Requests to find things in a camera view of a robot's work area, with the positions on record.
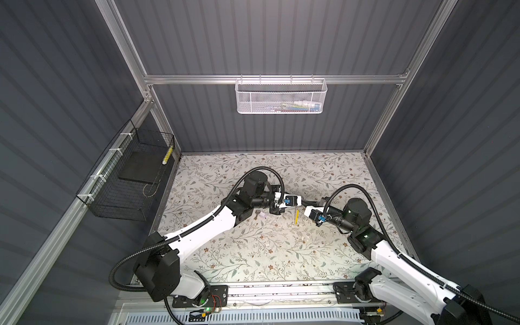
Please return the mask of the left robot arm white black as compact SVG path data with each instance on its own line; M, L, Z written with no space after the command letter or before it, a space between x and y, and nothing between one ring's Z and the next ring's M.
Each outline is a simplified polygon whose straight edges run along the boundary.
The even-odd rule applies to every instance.
M267 168L255 168L242 176L229 195L206 216L173 233L150 234L144 252L136 257L134 274L154 302L170 295L203 304L210 292L208 281L199 272L184 272L182 265L200 247L235 228L252 216L255 209L280 215L287 207L302 204L289 194L283 183L270 185Z

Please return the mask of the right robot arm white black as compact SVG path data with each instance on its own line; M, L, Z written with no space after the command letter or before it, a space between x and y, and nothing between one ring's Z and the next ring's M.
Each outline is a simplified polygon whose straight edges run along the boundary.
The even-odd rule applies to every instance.
M457 284L431 273L408 255L393 249L384 235L370 224L371 210L359 198L343 209L324 208L324 203L304 203L305 216L317 226L331 223L348 234L357 253L377 264L356 276L353 292L361 302L384 301L421 324L491 324L480 303L483 295L471 286L461 295L449 291Z

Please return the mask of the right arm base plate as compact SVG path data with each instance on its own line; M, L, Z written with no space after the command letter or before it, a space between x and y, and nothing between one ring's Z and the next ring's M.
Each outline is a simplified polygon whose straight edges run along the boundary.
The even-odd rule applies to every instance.
M356 295L355 282L340 281L333 283L333 291L338 304L363 303Z

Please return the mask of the brass key purple tag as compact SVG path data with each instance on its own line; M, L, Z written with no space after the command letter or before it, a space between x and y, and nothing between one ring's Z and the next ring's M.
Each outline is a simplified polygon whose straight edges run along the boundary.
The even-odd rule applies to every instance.
M258 219L266 219L268 217L268 214L261 210L256 210L254 212L254 220Z

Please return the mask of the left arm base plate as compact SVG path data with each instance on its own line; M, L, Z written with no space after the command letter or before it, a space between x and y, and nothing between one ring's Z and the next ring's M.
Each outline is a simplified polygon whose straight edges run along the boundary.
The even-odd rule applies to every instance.
M173 308L191 308L191 307L226 307L228 303L229 286L210 284L204 288L200 294L194 299L188 299L185 296L173 295Z

